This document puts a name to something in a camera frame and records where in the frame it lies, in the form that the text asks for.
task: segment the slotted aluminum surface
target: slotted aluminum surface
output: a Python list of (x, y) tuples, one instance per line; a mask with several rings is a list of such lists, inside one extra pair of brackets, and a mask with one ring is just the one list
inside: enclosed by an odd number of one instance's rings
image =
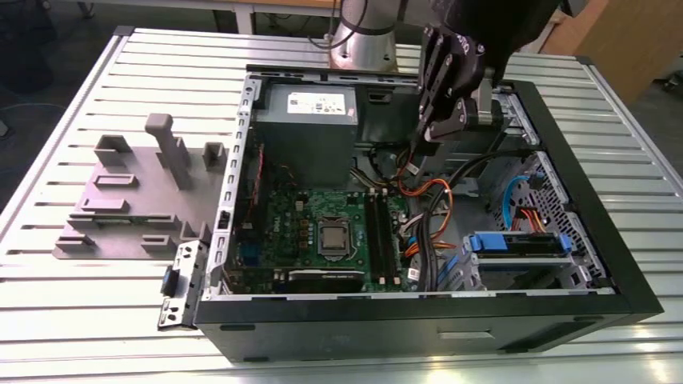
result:
[[(296, 38), (139, 29), (130, 38), (112, 39), (0, 217), (0, 377), (100, 380), (126, 374), (114, 380), (150, 382), (202, 374), (216, 382), (226, 382), (218, 377), (226, 375), (234, 377), (230, 382), (683, 382), (681, 180), (599, 84), (599, 75), (574, 58), (516, 55), (506, 77), (538, 85), (665, 306), (665, 314), (637, 326), (603, 330), (532, 356), (235, 366), (199, 332), (156, 332), (167, 262), (54, 259), (54, 243), (91, 175), (92, 147), (102, 134), (124, 134), (134, 146), (154, 145), (143, 131), (146, 116), (170, 113), (187, 146), (220, 141), (230, 148), (246, 64), (323, 67), (327, 60), (324, 52)], [(399, 46), (398, 62), (403, 72), (414, 73), (418, 47)]]

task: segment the blue cable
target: blue cable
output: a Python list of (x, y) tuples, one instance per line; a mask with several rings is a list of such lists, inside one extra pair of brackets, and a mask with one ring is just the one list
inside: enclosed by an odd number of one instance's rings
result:
[(508, 230), (512, 227), (512, 218), (510, 217), (510, 199), (512, 198), (512, 189), (515, 188), (515, 184), (524, 180), (528, 181), (528, 176), (515, 176), (512, 180), (510, 180), (508, 186), (504, 188), (503, 192), (503, 224), (504, 228)]

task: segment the label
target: label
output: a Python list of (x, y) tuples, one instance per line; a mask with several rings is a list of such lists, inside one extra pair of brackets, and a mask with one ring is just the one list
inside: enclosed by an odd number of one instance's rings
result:
[(415, 268), (408, 268), (408, 280), (415, 282), (419, 280), (419, 270)]
[(414, 175), (418, 174), (419, 172), (419, 168), (416, 167), (415, 164), (412, 164), (411, 162), (408, 164), (406, 164), (406, 169), (408, 170), (408, 172)]
[(346, 114), (343, 94), (292, 92), (287, 96), (288, 114)]

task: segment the connector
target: connector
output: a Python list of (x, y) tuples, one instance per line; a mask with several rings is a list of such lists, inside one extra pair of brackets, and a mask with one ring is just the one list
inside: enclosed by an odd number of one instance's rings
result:
[(543, 172), (535, 172), (530, 175), (530, 179), (526, 181), (528, 183), (530, 189), (539, 190), (543, 188), (543, 183), (546, 181), (546, 174)]

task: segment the black cable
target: black cable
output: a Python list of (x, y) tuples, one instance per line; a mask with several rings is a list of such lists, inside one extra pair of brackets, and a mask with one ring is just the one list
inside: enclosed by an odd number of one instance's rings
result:
[[(452, 190), (452, 188), (455, 188), (460, 179), (464, 178), (467, 176), (467, 174), (472, 171), (472, 169), (475, 169), (480, 164), (484, 164), (491, 159), (500, 158), (500, 157), (524, 157), (524, 156), (531, 155), (534, 152), (535, 151), (530, 150), (530, 149), (502, 150), (498, 152), (491, 152), (491, 153), (482, 154), (482, 155), (476, 156), (472, 160), (466, 162), (460, 166), (460, 168), (458, 168), (456, 172), (454, 172), (452, 176), (448, 178), (448, 186), (450, 186), (451, 190)], [(435, 279), (435, 274), (438, 272), (439, 266), (438, 266), (438, 261), (436, 261), (436, 256), (435, 256), (435, 247), (431, 242), (430, 219), (432, 217), (432, 212), (435, 211), (435, 209), (439, 205), (439, 201), (444, 197), (444, 192), (446, 192), (446, 190), (442, 187), (439, 189), (439, 191), (435, 193), (435, 196), (432, 197), (432, 199), (430, 201), (430, 205), (427, 207), (427, 210), (424, 211), (423, 218), (422, 218), (420, 224), (419, 224), (418, 241), (419, 241), (420, 263), (424, 260), (424, 264), (420, 265), (420, 269), (427, 267), (427, 271), (424, 271), (424, 270), (420, 271), (419, 280), (423, 280), (423, 276), (424, 276), (424, 281), (423, 282), (419, 281), (419, 285), (423, 285), (424, 288), (431, 291), (435, 291), (438, 288), (436, 287), (438, 281)]]
[[(363, 23), (363, 19), (366, 18), (366, 12), (367, 12), (367, 3), (368, 3), (370, 0), (366, 0), (363, 2), (363, 12), (360, 12), (360, 18), (359, 18), (359, 22), (354, 25), (354, 28), (351, 29), (351, 32), (350, 34), (346, 36), (346, 38), (343, 38), (339, 42), (336, 42), (335, 44), (332, 44), (331, 46), (323, 46), (320, 44), (318, 44), (311, 36), (308, 36), (308, 41), (311, 44), (315, 45), (315, 47), (320, 48), (322, 50), (334, 50), (335, 48), (340, 47), (348, 40), (350, 38), (355, 35), (355, 33), (358, 32), (358, 29), (360, 27), (360, 24)], [(342, 5), (339, 6), (340, 9), (344, 8), (344, 0), (342, 0)]]
[(290, 36), (294, 36), (295, 34), (298, 34), (299, 32), (302, 32), (302, 31), (303, 31), (303, 29), (304, 29), (304, 28), (307, 27), (307, 25), (308, 25), (308, 22), (311, 21), (311, 18), (312, 18), (312, 16), (308, 16), (308, 17), (307, 17), (307, 20), (303, 22), (303, 24), (302, 24), (302, 26), (299, 27), (299, 29), (298, 29), (298, 30), (295, 30), (294, 32), (290, 32)]
[(380, 178), (380, 180), (386, 184), (388, 184), (392, 189), (396, 189), (396, 187), (392, 186), (392, 180), (387, 176), (384, 176), (384, 173), (380, 170), (380, 166), (376, 163), (376, 147), (372, 147), (370, 152), (367, 153), (367, 161), (370, 162), (371, 168), (375, 171), (376, 176)]

